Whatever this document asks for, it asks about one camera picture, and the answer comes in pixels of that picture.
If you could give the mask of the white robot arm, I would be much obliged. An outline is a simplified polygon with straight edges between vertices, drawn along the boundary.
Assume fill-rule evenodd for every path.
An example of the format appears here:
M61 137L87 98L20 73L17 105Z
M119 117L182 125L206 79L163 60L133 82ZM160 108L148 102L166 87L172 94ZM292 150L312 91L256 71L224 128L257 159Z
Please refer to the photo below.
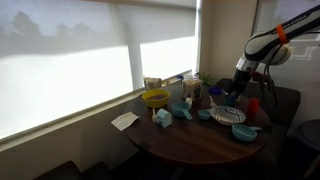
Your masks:
M270 31L254 34L246 43L236 65L234 77L226 89L227 95L234 93L238 97L246 89L247 83L252 78L251 73L260 63L281 64L275 56L280 53L282 47L291 39L307 34L319 26L320 5L317 5Z

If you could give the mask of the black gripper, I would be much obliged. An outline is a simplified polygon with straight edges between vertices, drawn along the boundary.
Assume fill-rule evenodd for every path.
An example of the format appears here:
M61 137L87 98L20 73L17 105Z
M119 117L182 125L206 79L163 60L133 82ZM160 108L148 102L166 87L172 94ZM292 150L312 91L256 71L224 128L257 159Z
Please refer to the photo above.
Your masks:
M227 97L237 99L246 89L251 75L249 71L236 70L233 79L228 83L225 92Z

